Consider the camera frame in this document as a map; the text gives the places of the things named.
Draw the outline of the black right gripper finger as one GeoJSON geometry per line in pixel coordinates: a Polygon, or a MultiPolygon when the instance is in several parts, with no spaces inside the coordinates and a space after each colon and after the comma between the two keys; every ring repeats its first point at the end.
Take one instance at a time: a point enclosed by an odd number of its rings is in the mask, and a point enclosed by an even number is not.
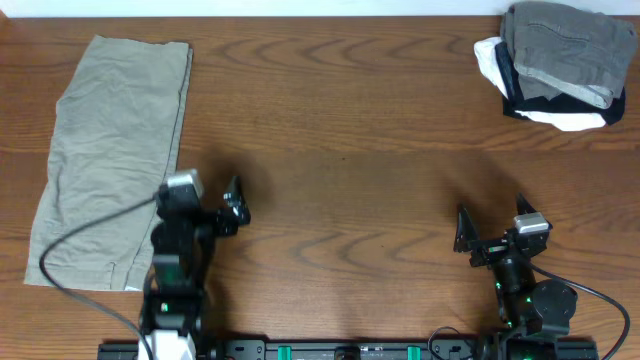
{"type": "Polygon", "coordinates": [[[457,225],[453,250],[470,252],[476,248],[479,235],[473,220],[463,204],[457,206],[457,225]]]}
{"type": "Polygon", "coordinates": [[[516,208],[519,215],[533,214],[537,212],[522,193],[518,193],[516,196],[516,208]]]}

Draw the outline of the grey shorts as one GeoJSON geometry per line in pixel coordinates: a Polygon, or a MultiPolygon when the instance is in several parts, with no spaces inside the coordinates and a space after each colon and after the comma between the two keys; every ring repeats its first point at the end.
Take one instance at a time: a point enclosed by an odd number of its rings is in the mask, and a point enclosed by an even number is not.
{"type": "Polygon", "coordinates": [[[524,98],[566,94],[601,109],[621,96],[639,43],[628,21],[542,1],[511,5],[500,33],[524,98]]]}

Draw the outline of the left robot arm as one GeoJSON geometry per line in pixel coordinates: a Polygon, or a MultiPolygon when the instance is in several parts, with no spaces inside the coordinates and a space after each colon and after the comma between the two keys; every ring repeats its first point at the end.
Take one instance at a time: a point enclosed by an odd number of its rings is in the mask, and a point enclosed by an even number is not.
{"type": "Polygon", "coordinates": [[[151,233],[151,275],[144,284],[139,359],[222,359],[224,346],[205,333],[205,280],[216,240],[237,234],[251,222],[241,181],[233,176],[224,205],[201,205],[203,185],[196,170],[170,176],[156,194],[160,222],[151,233]]]}

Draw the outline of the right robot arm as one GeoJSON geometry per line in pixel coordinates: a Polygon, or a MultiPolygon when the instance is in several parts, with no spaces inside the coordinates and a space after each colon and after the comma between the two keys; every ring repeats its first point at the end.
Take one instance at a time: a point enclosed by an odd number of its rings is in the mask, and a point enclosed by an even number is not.
{"type": "Polygon", "coordinates": [[[552,225],[524,198],[516,197],[513,225],[499,238],[483,240],[466,207],[457,207],[453,250],[468,253],[472,267],[494,276],[499,316],[506,325],[482,338],[476,359],[558,359],[560,339],[570,332],[577,293],[560,280],[538,281],[531,259],[546,250],[552,225]]]}

